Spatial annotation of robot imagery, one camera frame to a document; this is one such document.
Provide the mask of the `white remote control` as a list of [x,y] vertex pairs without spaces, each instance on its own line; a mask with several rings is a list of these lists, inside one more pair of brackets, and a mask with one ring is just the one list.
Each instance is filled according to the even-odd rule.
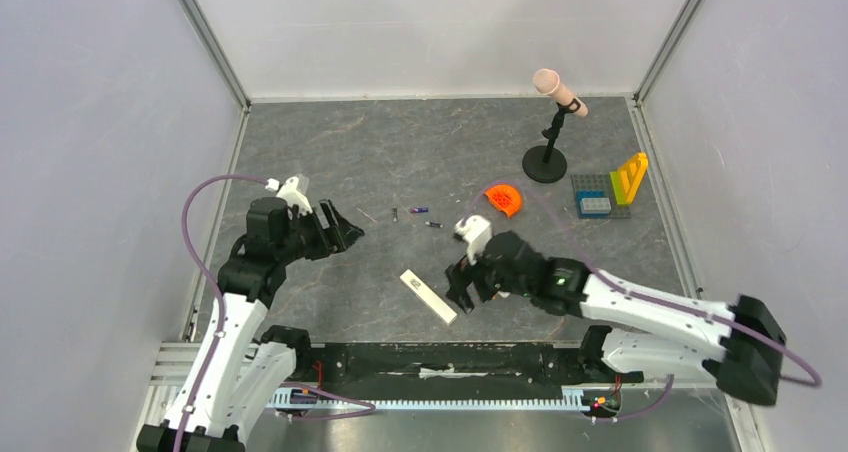
[[457,313],[413,271],[407,269],[399,279],[446,325],[451,325]]

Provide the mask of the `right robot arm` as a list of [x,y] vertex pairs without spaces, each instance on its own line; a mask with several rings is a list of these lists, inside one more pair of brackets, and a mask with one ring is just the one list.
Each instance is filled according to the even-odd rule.
[[783,356],[769,344],[785,345],[786,335],[761,300],[688,300],[593,271],[579,260],[546,257],[512,231],[466,230],[453,237],[466,252],[445,271],[447,297],[463,312],[474,308],[468,293],[473,286],[482,302],[506,293],[550,315],[602,321],[577,354],[585,377],[711,377],[738,400],[776,404]]

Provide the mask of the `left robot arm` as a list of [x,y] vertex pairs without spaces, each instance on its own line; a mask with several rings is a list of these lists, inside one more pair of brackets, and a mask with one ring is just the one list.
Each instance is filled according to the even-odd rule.
[[313,370],[307,331],[272,326],[260,335],[250,363],[244,361],[287,267],[349,249],[364,231],[322,200],[254,200],[246,231],[218,271],[219,295],[207,333],[184,385],[158,425],[144,425],[140,451],[243,451],[272,394]]

